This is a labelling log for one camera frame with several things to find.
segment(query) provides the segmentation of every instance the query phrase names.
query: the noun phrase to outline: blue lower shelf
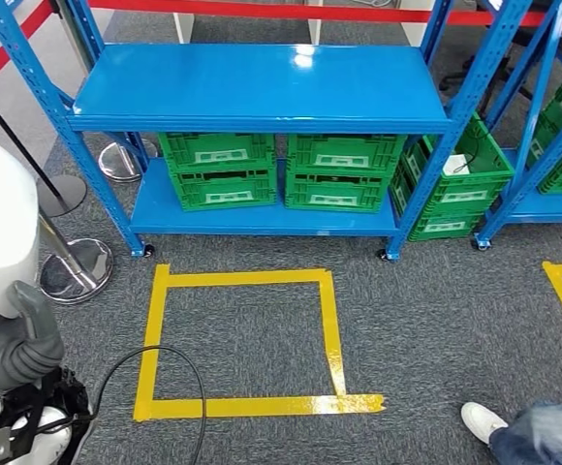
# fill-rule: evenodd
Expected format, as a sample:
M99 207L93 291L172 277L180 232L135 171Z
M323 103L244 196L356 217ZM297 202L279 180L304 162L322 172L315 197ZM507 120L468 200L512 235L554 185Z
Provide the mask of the blue lower shelf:
M533 190L516 206L507 223L562 223L562 194Z
M396 231L387 194L378 213L347 213L268 206L186 212L162 159L152 159L132 210L131 227L149 234L390 236Z

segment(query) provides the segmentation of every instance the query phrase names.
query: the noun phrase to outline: shelf caster wheel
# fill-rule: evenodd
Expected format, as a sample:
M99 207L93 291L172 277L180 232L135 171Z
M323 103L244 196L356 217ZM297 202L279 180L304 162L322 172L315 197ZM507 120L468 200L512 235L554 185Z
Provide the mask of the shelf caster wheel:
M151 244L146 244L145 248L144 249L144 257L145 257L146 259L153 257L155 253L156 248Z
M489 240L479 240L477 237L472 241L473 247L480 252L485 252L491 247Z
M390 254L387 253L387 249L380 249L378 252L376 252L376 257L378 259L383 261L383 262L389 262L394 264L395 262L397 262L400 260L399 256L397 257L391 257Z

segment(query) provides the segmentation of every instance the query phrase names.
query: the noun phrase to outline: white sneaker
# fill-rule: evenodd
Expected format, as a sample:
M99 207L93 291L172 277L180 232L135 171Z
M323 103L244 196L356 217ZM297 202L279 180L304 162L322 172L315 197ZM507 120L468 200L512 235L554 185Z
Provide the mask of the white sneaker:
M476 402L467 402L461 407L461 420L480 441L489 444L490 435L497 429L507 428L502 418Z

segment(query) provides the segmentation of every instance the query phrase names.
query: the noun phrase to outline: blue shelf upright post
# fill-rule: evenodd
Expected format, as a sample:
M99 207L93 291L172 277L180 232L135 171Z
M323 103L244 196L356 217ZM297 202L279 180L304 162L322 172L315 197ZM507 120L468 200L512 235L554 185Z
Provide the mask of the blue shelf upright post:
M541 57L546 41L545 37L553 24L557 11L560 7L560 2L555 1L546 12L544 20L538 27L528 46L516 64L516 67L511 72L511 75L507 80L503 90L498 94L494 104L492 104L488 114L486 116L486 126L492 131L503 117L509 104L518 93L527 78L531 68L535 66L537 61Z
M430 22L427 23L423 40L421 42L421 52L427 66L432 64L453 5L454 2L451 0L436 0L433 4Z
M530 147L531 139L535 131L535 126L541 109L544 94L547 87L552 63L557 56L557 51L561 38L562 0L555 3L558 4L558 9L547 38L543 59L541 60L535 88L533 92L533 99L526 116L526 123L523 133L523 139L517 149L516 172L510 181L509 189L504 195L503 202L495 212L490 214L480 232L475 234L477 246L481 250L489 247L490 239L507 224L508 217L518 203L523 200L528 193L535 189L562 157L561 130L537 163L534 164L530 170L526 171L527 154ZM536 36L540 34L541 34L541 31L535 33ZM520 73L520 77L517 77L517 79L523 77L524 75Z
M440 176L443 166L455 148L488 83L494 76L530 3L530 0L503 2L482 42L467 78L452 102L447 106L447 115L452 120L449 129L443 134L433 148L433 152L424 168L421 182L410 196L404 215L400 221L398 231L386 246L387 259L395 261L400 258L400 251L404 241Z
M102 202L132 255L144 255L144 243L130 228L130 221L96 165L82 136L67 123L67 111L59 93L42 68L5 0L0 0L0 41L61 140L78 162L96 196Z
M510 222L510 215L514 212L517 205L523 200L526 195L535 189L540 181L546 177L562 157L562 130L554 138L539 160L535 162L525 177L517 186L514 186L507 194L500 207L495 212L489 215L481 231L475 234L477 245L483 250L490 246L490 240L498 230ZM539 198L551 197L550 195L539 196ZM538 211L541 211L541 205L537 205Z
M79 29L79 35L87 48L88 56L92 64L95 64L101 57L101 54L105 47L102 34L96 24L94 15L89 5L85 0L66 0L67 5L73 13L73 18ZM141 172L145 172L150 165L150 157L146 152L145 146L141 135L134 132L125 133L125 143L122 138L116 138L111 133L106 133L107 136L126 146L136 158Z

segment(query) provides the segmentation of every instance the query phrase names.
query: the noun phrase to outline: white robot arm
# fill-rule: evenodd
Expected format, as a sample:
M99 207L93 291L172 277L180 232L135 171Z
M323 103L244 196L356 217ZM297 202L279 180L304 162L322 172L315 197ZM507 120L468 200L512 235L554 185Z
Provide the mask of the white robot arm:
M0 464L73 463L90 430L85 387L60 367L55 318L33 287L37 215L34 180L0 147ZM38 434L67 419L77 421Z

